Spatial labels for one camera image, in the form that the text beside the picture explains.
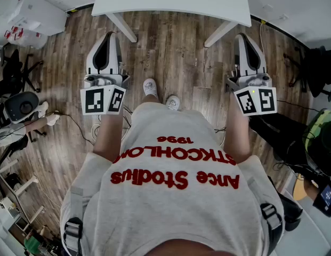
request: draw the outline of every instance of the white sneaker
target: white sneaker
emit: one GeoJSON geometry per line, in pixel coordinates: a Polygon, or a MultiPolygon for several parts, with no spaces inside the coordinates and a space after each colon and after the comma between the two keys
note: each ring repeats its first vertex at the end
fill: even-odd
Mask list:
{"type": "Polygon", "coordinates": [[[156,86],[156,82],[154,79],[146,79],[143,83],[143,89],[144,89],[144,93],[145,95],[154,95],[156,98],[158,98],[158,94],[157,94],[157,86],[156,86]]]}
{"type": "Polygon", "coordinates": [[[39,105],[37,107],[38,118],[42,118],[45,116],[45,114],[47,114],[48,107],[49,107],[49,104],[46,101],[44,101],[41,105],[39,105]]]}
{"type": "Polygon", "coordinates": [[[56,114],[52,114],[50,116],[47,116],[47,124],[49,126],[53,126],[55,125],[55,123],[57,122],[57,120],[60,118],[60,115],[56,115],[56,114]]]}
{"type": "Polygon", "coordinates": [[[167,98],[165,105],[171,109],[177,111],[180,108],[181,101],[180,99],[175,96],[171,95],[170,97],[167,98]]]}

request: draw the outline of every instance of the white box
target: white box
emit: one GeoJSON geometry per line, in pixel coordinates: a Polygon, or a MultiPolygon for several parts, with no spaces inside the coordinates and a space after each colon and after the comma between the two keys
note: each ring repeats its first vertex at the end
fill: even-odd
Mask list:
{"type": "Polygon", "coordinates": [[[248,86],[234,92],[244,116],[273,114],[277,112],[275,87],[248,86]]]}
{"type": "Polygon", "coordinates": [[[65,30],[66,19],[65,12],[47,1],[20,0],[8,23],[51,36],[65,30]]]}
{"type": "Polygon", "coordinates": [[[126,90],[117,85],[81,89],[83,115],[118,115],[126,90]]]}

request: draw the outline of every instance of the table leg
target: table leg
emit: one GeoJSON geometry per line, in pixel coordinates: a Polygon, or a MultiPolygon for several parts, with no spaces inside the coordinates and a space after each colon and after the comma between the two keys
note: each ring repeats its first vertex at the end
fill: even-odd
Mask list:
{"type": "Polygon", "coordinates": [[[132,43],[137,42],[137,36],[134,35],[132,29],[125,22],[120,13],[107,13],[106,16],[130,39],[132,43]]]}
{"type": "Polygon", "coordinates": [[[36,219],[36,217],[44,210],[44,206],[39,207],[39,209],[37,210],[37,212],[35,212],[35,214],[33,215],[33,217],[31,217],[30,219],[30,223],[34,222],[34,220],[36,219]]]}
{"type": "Polygon", "coordinates": [[[237,23],[230,22],[230,21],[224,21],[219,26],[219,28],[213,34],[211,34],[211,36],[208,38],[208,40],[205,41],[204,47],[212,46],[217,40],[219,40],[224,34],[226,34],[228,31],[230,31],[236,25],[237,25],[237,23]]]}
{"type": "Polygon", "coordinates": [[[15,165],[18,162],[17,159],[13,160],[12,162],[10,162],[8,165],[4,166],[3,168],[0,169],[0,173],[3,173],[4,171],[10,169],[10,167],[12,167],[13,165],[15,165]]]}
{"type": "Polygon", "coordinates": [[[38,183],[36,176],[32,176],[26,183],[24,183],[18,190],[15,191],[17,197],[19,197],[26,188],[30,186],[31,183],[38,183]]]}

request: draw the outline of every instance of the office chair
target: office chair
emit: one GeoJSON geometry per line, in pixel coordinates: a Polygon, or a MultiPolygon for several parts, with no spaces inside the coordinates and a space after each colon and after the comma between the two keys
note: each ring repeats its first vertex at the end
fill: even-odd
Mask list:
{"type": "MultiPolygon", "coordinates": [[[[33,120],[35,111],[38,109],[38,103],[37,95],[32,92],[21,92],[10,97],[4,103],[0,103],[0,129],[8,126],[10,123],[33,120]]],[[[47,135],[46,132],[42,133],[38,130],[34,130],[34,132],[43,137],[47,135]]],[[[36,141],[36,139],[32,138],[30,132],[27,135],[31,142],[36,141]]]]}
{"type": "Polygon", "coordinates": [[[11,95],[18,94],[19,92],[25,90],[26,82],[35,92],[40,92],[39,88],[35,88],[29,79],[29,73],[32,72],[38,65],[43,64],[43,60],[38,61],[32,67],[28,68],[29,57],[32,57],[32,54],[28,54],[26,61],[21,70],[23,64],[19,59],[19,51],[16,49],[11,57],[5,56],[4,48],[1,49],[1,66],[6,65],[3,68],[3,80],[0,81],[0,97],[4,94],[10,93],[11,95]]]}
{"type": "Polygon", "coordinates": [[[320,93],[328,96],[328,101],[331,101],[331,91],[324,90],[325,84],[331,84],[331,50],[326,51],[324,46],[318,49],[310,49],[305,52],[303,58],[300,48],[295,47],[295,51],[299,52],[300,64],[292,57],[284,53],[284,58],[291,61],[299,69],[299,74],[294,80],[288,84],[293,87],[297,81],[301,81],[302,92],[307,92],[306,83],[313,97],[317,97],[320,93]]]}

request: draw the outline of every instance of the strap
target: strap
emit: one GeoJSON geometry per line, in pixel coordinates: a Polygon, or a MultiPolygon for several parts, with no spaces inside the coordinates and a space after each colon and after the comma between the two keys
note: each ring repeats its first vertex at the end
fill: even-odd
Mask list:
{"type": "Polygon", "coordinates": [[[70,187],[70,217],[83,218],[83,190],[74,186],[70,187]]]}
{"type": "Polygon", "coordinates": [[[264,200],[260,188],[254,178],[251,178],[248,181],[248,186],[258,201],[262,213],[263,219],[261,225],[265,236],[262,255],[270,255],[278,244],[284,229],[282,217],[278,214],[277,209],[273,204],[264,200]]]}
{"type": "Polygon", "coordinates": [[[64,226],[63,240],[71,256],[82,256],[83,190],[74,186],[70,187],[70,217],[64,226]]]}
{"type": "Polygon", "coordinates": [[[268,225],[268,233],[269,233],[269,248],[268,255],[272,253],[272,251],[277,246],[281,233],[282,233],[282,218],[277,213],[277,209],[275,206],[269,203],[263,203],[260,205],[262,217],[267,221],[268,225]]]}

